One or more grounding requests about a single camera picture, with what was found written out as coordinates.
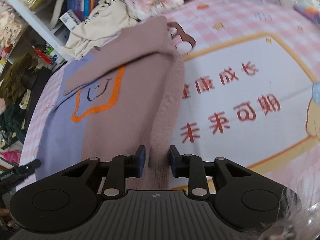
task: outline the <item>pink checkered tablecloth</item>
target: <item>pink checkered tablecloth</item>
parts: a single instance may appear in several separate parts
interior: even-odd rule
[[[279,5],[279,0],[195,0],[186,3],[177,11],[166,14],[166,17],[168,21],[182,25],[184,32],[196,40],[193,52],[257,32],[275,34],[299,55],[319,81],[319,29],[295,11]],[[20,164],[26,164],[36,158],[42,130],[58,97],[65,67],[68,67],[68,64],[57,71],[44,88],[31,119]],[[317,166],[320,170],[319,150],[318,145],[282,167],[281,171],[272,171],[267,176],[286,184],[299,165],[297,160],[306,158],[312,160],[307,164],[308,167]],[[35,180],[35,175],[30,176],[18,186],[18,189]]]

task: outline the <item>sweater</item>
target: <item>sweater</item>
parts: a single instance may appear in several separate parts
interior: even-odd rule
[[[183,60],[165,17],[123,29],[65,69],[40,140],[37,180],[90,157],[132,155],[144,145],[143,176],[128,179],[128,188],[167,189],[167,154],[183,87]]]

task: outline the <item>gray ridged panel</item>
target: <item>gray ridged panel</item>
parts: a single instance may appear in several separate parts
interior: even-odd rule
[[[53,235],[20,230],[11,240],[240,240],[242,236],[223,224],[209,203],[191,200],[182,190],[129,190],[122,199],[104,201],[78,228]]]

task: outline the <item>orange embroidery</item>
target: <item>orange embroidery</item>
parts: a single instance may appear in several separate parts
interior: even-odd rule
[[[80,116],[76,116],[76,113],[79,109],[79,105],[80,105],[80,94],[81,94],[81,90],[79,89],[78,92],[76,93],[76,108],[73,111],[73,114],[71,116],[71,120],[73,122],[80,122],[84,117],[86,117],[89,114],[96,114],[96,113],[100,113],[102,111],[106,111],[107,109],[113,107],[116,102],[118,101],[118,96],[119,96],[119,92],[120,92],[120,86],[121,86],[121,82],[122,82],[122,76],[124,73],[124,66],[121,66],[119,68],[118,74],[116,76],[115,79],[115,84],[113,86],[112,89],[112,94],[110,97],[110,100],[108,103],[106,103],[105,105],[102,106],[94,106],[89,108],[88,110],[86,110],[83,114],[81,114]]]

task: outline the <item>red chinese text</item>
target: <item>red chinese text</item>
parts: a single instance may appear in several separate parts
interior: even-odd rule
[[[247,64],[242,63],[242,71],[246,72],[249,76],[254,76],[256,72],[259,72],[259,70],[256,68],[256,65],[251,64],[250,61]]]
[[[223,133],[224,128],[230,129],[230,125],[228,125],[229,120],[223,116],[224,114],[224,112],[219,112],[208,117],[208,120],[214,124],[210,126],[210,128],[213,128],[212,134],[215,134],[218,129],[220,133]]]
[[[189,138],[190,139],[190,142],[191,143],[194,143],[194,138],[200,138],[200,135],[197,135],[197,134],[193,134],[193,132],[196,132],[196,131],[199,131],[200,129],[197,127],[197,123],[194,122],[194,123],[187,123],[186,126],[180,128],[181,131],[183,130],[187,130],[186,132],[184,133],[181,133],[180,136],[185,136],[183,138],[183,141],[182,143],[185,143],[185,141]]]
[[[189,85],[184,84],[182,99],[189,98],[189,97],[190,97]]]
[[[200,77],[198,80],[196,80],[196,88],[199,94],[201,92],[209,91],[210,89],[214,89],[212,79],[210,79],[210,76]]]
[[[232,70],[232,68],[224,69],[224,72],[221,72],[219,76],[220,76],[222,85],[225,85],[225,83],[230,83],[234,79],[239,80],[236,76],[236,73]]]
[[[261,106],[261,109],[264,111],[264,115],[267,115],[269,112],[280,111],[280,103],[273,94],[268,94],[266,96],[261,96],[257,100]]]
[[[256,117],[257,117],[256,112],[251,107],[250,101],[241,103],[238,106],[235,106],[233,109],[238,110],[237,115],[238,115],[238,119],[240,121],[246,121],[246,120],[254,121],[254,120],[256,120]]]

